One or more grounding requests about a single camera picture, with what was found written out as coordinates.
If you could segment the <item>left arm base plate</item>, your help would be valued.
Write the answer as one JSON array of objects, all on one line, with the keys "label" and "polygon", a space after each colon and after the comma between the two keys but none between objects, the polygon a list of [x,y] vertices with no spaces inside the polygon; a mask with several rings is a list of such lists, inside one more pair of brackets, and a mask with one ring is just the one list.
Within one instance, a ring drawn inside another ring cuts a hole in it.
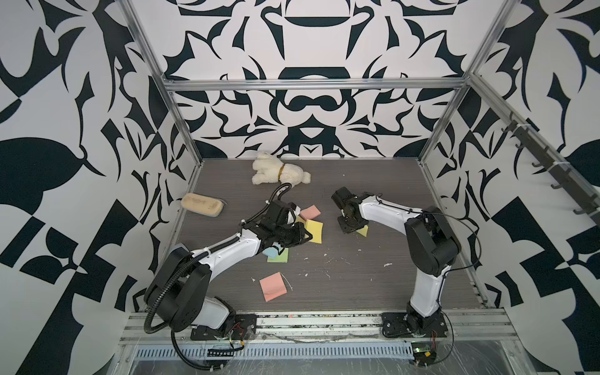
[{"label": "left arm base plate", "polygon": [[196,326],[192,328],[192,341],[212,341],[229,339],[234,341],[245,340],[256,333],[258,316],[256,314],[230,315],[218,328]]}]

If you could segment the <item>small pink memo pad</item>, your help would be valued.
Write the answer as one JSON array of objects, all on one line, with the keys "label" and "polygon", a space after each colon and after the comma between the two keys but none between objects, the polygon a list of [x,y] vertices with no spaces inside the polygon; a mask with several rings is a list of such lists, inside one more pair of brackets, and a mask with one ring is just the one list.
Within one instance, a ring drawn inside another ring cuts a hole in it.
[{"label": "small pink memo pad", "polygon": [[320,215],[321,215],[321,212],[315,205],[312,205],[306,209],[303,209],[300,212],[300,217],[303,218],[303,220],[314,220]]}]

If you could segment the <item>torn yellow memo page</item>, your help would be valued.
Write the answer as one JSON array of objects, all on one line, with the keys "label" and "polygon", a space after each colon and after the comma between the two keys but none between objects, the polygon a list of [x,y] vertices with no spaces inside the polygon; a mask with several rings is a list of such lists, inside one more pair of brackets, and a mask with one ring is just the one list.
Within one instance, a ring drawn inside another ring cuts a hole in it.
[{"label": "torn yellow memo page", "polygon": [[369,231],[369,226],[365,225],[364,227],[360,228],[359,230],[356,231],[357,234],[360,234],[362,236],[364,236],[365,238],[367,237]]}]

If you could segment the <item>black wall hook rack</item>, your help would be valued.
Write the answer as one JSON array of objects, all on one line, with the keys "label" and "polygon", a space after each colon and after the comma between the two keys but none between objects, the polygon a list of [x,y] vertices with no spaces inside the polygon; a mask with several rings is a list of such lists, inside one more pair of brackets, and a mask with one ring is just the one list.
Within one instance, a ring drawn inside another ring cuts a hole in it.
[{"label": "black wall hook rack", "polygon": [[532,167],[549,173],[555,180],[554,190],[564,190],[579,206],[573,213],[586,215],[599,226],[599,192],[592,186],[559,152],[545,140],[534,126],[520,123],[514,112],[502,116],[506,122],[503,134],[511,134],[517,139],[517,154],[513,161],[513,171],[517,178],[517,164],[523,150],[527,150],[535,159]]}]

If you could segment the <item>green memo pad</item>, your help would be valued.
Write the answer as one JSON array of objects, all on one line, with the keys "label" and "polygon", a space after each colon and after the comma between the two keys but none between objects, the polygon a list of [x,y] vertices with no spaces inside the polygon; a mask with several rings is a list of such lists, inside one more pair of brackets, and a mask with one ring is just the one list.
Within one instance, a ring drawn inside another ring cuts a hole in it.
[{"label": "green memo pad", "polygon": [[269,262],[269,263],[287,263],[288,257],[289,257],[289,249],[285,248],[281,254],[275,256],[274,258],[268,257],[267,262]]}]

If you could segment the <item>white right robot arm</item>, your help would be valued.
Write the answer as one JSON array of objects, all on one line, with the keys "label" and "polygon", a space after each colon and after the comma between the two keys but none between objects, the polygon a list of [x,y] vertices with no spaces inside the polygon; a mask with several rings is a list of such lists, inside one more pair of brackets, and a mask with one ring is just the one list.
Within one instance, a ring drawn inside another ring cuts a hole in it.
[{"label": "white right robot arm", "polygon": [[346,187],[339,188],[331,198],[342,212],[337,221],[346,234],[375,222],[406,236],[410,257],[417,268],[409,310],[421,318],[438,313],[445,278],[462,250],[449,223],[455,217],[436,206],[426,209],[402,206],[368,192],[355,195]]}]

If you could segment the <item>large pink memo pad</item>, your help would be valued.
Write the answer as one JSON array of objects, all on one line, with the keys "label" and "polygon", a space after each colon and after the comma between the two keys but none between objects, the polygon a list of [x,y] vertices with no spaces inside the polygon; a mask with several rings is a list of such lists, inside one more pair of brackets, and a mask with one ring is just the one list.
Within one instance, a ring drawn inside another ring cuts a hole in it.
[{"label": "large pink memo pad", "polygon": [[266,302],[285,295],[288,290],[280,273],[272,274],[259,281]]}]

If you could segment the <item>yellow memo pad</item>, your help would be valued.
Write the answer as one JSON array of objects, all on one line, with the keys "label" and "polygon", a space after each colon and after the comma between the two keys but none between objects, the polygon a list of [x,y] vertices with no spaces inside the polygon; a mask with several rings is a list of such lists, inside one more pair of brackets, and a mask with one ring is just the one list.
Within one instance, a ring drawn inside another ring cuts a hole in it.
[{"label": "yellow memo pad", "polygon": [[304,239],[309,242],[322,244],[323,224],[315,220],[304,220],[301,217],[296,219],[297,223],[302,223],[305,229]]}]

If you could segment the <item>blue memo pad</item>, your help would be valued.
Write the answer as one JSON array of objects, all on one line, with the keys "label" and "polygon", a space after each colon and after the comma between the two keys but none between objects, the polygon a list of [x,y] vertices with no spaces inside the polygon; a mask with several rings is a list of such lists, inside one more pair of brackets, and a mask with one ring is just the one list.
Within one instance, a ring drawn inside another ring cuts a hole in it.
[{"label": "blue memo pad", "polygon": [[265,248],[262,251],[262,254],[264,254],[264,256],[267,256],[269,259],[276,259],[280,254],[280,250],[277,247],[269,247]]}]

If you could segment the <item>beige oval sponge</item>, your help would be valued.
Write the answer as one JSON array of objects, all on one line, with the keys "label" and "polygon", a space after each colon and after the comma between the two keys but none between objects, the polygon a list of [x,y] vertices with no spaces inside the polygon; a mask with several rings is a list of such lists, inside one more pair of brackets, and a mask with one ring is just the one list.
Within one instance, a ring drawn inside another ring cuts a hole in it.
[{"label": "beige oval sponge", "polygon": [[187,211],[206,217],[218,217],[225,207],[225,202],[218,198],[187,193],[181,200],[181,206]]}]

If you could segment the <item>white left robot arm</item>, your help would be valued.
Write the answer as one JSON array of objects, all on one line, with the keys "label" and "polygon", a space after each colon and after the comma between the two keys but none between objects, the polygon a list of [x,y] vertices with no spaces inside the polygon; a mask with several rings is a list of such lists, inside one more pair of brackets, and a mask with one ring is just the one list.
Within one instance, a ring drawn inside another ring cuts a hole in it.
[{"label": "white left robot arm", "polygon": [[221,242],[193,251],[178,245],[146,289],[145,333],[205,327],[219,336],[227,335],[234,325],[235,310],[220,298],[208,297],[209,284],[245,259],[278,255],[309,242],[312,234],[298,221],[300,212],[296,204],[275,199]]}]

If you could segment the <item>cream plush teddy bear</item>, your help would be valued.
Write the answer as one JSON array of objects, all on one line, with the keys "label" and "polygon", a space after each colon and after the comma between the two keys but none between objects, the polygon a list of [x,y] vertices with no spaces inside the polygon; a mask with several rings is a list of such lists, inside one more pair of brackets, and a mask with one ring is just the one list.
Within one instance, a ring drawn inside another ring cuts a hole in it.
[{"label": "cream plush teddy bear", "polygon": [[252,176],[254,185],[289,183],[295,187],[299,184],[310,184],[312,179],[311,174],[303,168],[282,162],[278,157],[266,152],[257,153],[252,169],[255,171]]}]

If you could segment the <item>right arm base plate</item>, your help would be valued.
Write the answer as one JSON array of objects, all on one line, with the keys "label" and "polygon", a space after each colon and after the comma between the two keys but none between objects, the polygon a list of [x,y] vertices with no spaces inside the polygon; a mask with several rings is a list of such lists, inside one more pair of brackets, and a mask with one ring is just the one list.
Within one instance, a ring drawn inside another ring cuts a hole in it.
[{"label": "right arm base plate", "polygon": [[446,338],[448,324],[440,309],[429,317],[418,312],[384,312],[382,318],[382,334],[386,338]]}]

